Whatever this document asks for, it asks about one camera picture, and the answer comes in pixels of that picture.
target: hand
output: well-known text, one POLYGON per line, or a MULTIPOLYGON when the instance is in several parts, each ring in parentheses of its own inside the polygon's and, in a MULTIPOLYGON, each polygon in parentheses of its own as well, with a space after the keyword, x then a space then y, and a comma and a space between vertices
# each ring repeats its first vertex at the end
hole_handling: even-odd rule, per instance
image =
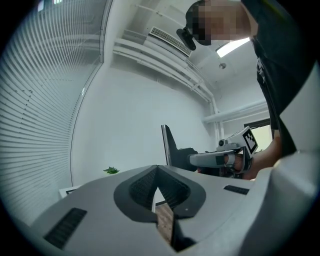
MULTIPOLYGON (((242 154, 236 154, 233 167, 236 171, 241 171, 242 169, 242 154)), ((226 164, 229 160, 229 157, 227 154, 224 155, 224 163, 226 164)))

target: window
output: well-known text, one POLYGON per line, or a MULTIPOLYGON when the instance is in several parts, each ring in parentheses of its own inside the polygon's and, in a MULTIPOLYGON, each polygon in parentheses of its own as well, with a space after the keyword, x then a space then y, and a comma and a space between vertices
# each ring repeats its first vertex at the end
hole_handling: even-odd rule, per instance
POLYGON ((273 134, 270 128, 270 119, 244 124, 244 127, 247 126, 250 127, 254 138, 258 143, 256 152, 265 150, 273 140, 273 134))
POLYGON ((42 11, 45 7, 45 0, 41 0, 39 3, 38 3, 38 12, 42 11))

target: person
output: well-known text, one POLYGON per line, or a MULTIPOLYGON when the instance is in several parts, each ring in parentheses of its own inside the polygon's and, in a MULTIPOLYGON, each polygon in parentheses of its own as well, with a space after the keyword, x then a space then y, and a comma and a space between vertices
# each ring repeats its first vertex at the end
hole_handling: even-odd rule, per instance
MULTIPOLYGON (((186 19, 187 24, 192 19, 192 35, 202 45, 210 45, 211 40, 251 40, 273 134, 269 147, 254 155, 242 176, 254 179, 261 169, 296 151, 280 115, 304 85, 316 58, 298 24, 275 0, 201 0, 189 8, 186 19)), ((241 166, 242 158, 237 155, 234 169, 241 166)))

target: black shirt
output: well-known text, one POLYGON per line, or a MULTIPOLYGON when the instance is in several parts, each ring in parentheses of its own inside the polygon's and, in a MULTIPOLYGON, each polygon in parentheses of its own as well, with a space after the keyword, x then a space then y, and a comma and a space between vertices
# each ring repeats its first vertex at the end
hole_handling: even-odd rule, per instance
POLYGON ((257 81, 268 105, 271 129, 279 130, 286 156, 296 147, 280 114, 303 87, 316 59, 299 26, 278 2, 241 1, 258 23, 257 35, 251 39, 258 57, 257 81))

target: ceiling light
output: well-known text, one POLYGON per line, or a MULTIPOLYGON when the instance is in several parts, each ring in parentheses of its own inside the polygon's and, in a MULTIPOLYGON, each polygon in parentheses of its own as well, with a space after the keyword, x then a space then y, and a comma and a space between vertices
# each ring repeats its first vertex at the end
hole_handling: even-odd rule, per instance
POLYGON ((232 52, 234 49, 237 49, 239 46, 242 46, 243 44, 245 44, 246 42, 249 42, 249 41, 250 41, 250 39, 248 37, 248 38, 244 38, 241 40, 228 42, 227 44, 219 47, 215 51, 219 55, 219 57, 222 58, 223 56, 232 52))

